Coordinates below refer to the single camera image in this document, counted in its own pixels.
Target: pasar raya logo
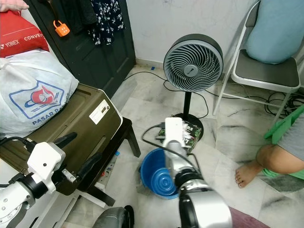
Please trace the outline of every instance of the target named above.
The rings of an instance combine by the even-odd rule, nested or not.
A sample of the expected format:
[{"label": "pasar raya logo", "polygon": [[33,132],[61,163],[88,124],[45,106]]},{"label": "pasar raya logo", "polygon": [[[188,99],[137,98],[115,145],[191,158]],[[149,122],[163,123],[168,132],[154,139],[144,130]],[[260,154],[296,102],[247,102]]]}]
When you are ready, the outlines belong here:
[{"label": "pasar raya logo", "polygon": [[57,86],[37,81],[34,88],[10,93],[9,98],[36,125],[59,112],[64,93]]},{"label": "pasar raya logo", "polygon": [[42,89],[37,90],[31,94],[31,98],[29,101],[27,101],[24,106],[26,108],[29,108],[35,104],[55,104],[57,103],[57,100],[52,93],[52,91],[46,89],[44,86],[42,86]]}]

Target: grey shirt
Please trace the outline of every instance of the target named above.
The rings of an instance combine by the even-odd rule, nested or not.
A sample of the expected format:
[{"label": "grey shirt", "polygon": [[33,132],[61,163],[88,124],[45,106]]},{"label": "grey shirt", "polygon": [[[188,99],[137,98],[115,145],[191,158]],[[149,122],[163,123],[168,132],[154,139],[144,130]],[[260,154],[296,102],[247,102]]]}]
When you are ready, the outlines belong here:
[{"label": "grey shirt", "polygon": [[304,161],[304,113],[295,120],[277,144]]}]

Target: plastic storage case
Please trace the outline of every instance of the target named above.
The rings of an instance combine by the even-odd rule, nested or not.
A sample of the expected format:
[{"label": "plastic storage case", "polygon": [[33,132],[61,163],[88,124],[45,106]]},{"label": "plastic storage case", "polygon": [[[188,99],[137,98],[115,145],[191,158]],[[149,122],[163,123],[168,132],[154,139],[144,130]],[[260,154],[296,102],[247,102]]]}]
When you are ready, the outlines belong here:
[{"label": "plastic storage case", "polygon": [[[104,100],[109,108],[102,119],[95,124],[90,115]],[[38,143],[52,142],[70,132],[76,132],[77,137],[65,146],[63,151],[66,153],[64,163],[67,164],[67,170],[77,173],[86,159],[96,152],[104,151],[122,121],[122,116],[102,90],[79,84],[63,109],[27,138]],[[9,141],[0,147],[0,157],[24,174],[28,173],[29,155],[30,153],[19,141]],[[57,191],[69,195],[76,187],[77,184],[64,181]]]}]

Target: fan grille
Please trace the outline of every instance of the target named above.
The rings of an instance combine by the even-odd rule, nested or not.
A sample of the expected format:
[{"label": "fan grille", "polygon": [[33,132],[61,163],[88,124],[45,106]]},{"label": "fan grille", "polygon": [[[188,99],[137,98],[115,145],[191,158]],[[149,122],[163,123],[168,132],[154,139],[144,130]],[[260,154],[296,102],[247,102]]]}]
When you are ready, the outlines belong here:
[{"label": "fan grille", "polygon": [[173,45],[164,60],[167,79],[177,88],[194,92],[209,88],[223,68],[221,54],[202,40],[186,40]]}]

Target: white tile floor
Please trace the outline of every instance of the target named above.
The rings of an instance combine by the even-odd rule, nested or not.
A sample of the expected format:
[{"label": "white tile floor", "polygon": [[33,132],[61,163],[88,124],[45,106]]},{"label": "white tile floor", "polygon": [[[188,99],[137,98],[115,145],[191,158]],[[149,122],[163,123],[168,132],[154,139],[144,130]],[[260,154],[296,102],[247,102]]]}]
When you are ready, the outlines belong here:
[{"label": "white tile floor", "polygon": [[[130,74],[140,71],[150,69],[136,66]],[[151,72],[165,78],[161,69]],[[134,157],[127,141],[123,142],[106,192],[116,199],[115,206],[133,206],[136,228],[175,228],[180,225],[178,199],[162,200],[149,191],[137,188],[140,186],[138,168],[141,161],[154,149],[141,141],[141,134],[148,127],[183,109],[184,93],[170,92],[162,84],[163,81],[152,74],[136,74],[123,82],[112,98],[121,114],[132,120],[142,155],[140,158]],[[175,89],[170,83],[166,85]],[[208,90],[218,93],[218,89],[220,86],[215,85]],[[228,90],[245,95],[244,88],[239,85],[229,85]],[[247,91],[250,95],[265,98],[271,92],[249,87]],[[205,132],[193,152],[198,157],[205,180],[225,198],[229,206],[272,228],[302,228],[302,180],[287,175],[271,180],[261,176],[244,189],[239,189],[234,180],[235,169],[254,158],[257,149],[268,142],[263,135],[270,127],[273,116],[266,114],[260,104],[229,99],[222,100],[218,115],[213,116],[216,98],[205,91],[200,94],[206,98],[209,114],[201,120]],[[206,112],[202,98],[193,94],[190,113],[204,116]],[[63,228],[91,228],[103,211],[103,208],[81,198]]]}]

